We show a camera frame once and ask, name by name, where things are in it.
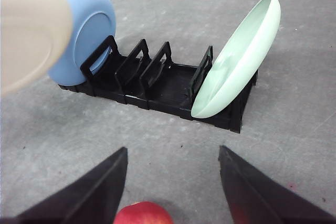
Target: dish rack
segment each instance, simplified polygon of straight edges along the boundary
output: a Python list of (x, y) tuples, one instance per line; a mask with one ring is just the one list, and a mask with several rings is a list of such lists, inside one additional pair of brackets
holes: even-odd
[[(105, 63), (93, 75), (90, 67), (108, 48), (111, 52)], [(110, 35), (81, 65), (80, 70), (87, 81), (76, 86), (59, 86), (64, 90), (129, 103), (240, 133), (244, 108), (251, 88), (256, 84), (258, 71), (225, 109), (209, 118), (193, 118), (191, 108), (212, 67), (213, 47), (208, 47), (198, 66), (176, 64), (171, 54), (167, 41), (151, 59), (146, 40), (141, 39), (128, 56), (123, 56)]]

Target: blurry object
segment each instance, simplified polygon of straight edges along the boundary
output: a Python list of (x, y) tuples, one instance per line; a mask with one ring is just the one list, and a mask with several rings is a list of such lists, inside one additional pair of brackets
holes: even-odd
[(143, 201), (121, 209), (113, 224), (173, 224), (168, 212), (153, 202)]
[(62, 55), (72, 32), (66, 0), (1, 0), (1, 93), (37, 79)]
[(336, 219), (280, 186), (226, 146), (219, 162), (235, 224), (335, 224)]

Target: light green bowl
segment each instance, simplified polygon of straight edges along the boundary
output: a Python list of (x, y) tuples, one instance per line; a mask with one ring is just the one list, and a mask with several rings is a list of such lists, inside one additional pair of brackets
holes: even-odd
[(191, 116), (208, 118), (227, 107), (258, 70), (280, 24), (278, 0), (260, 0), (224, 46), (200, 91)]

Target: plate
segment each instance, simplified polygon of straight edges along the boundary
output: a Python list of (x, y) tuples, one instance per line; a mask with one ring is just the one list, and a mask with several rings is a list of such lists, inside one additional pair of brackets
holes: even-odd
[[(116, 21), (110, 0), (67, 0), (73, 19), (73, 32), (68, 47), (49, 76), (63, 86), (74, 86), (86, 81), (80, 71), (82, 63), (109, 35), (116, 33)], [(107, 49), (90, 70), (95, 74), (104, 64)]]
[(1, 95), (45, 74), (71, 32), (67, 0), (1, 0)]
[(191, 116), (208, 118), (227, 107), (258, 70), (280, 24), (278, 0), (260, 0), (224, 46), (194, 101)]

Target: red speck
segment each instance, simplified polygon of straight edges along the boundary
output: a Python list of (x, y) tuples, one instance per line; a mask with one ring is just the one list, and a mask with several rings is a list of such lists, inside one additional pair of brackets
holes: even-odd
[(293, 182), (289, 182), (287, 186), (292, 191), (296, 191), (297, 190), (297, 185), (295, 183), (293, 183)]

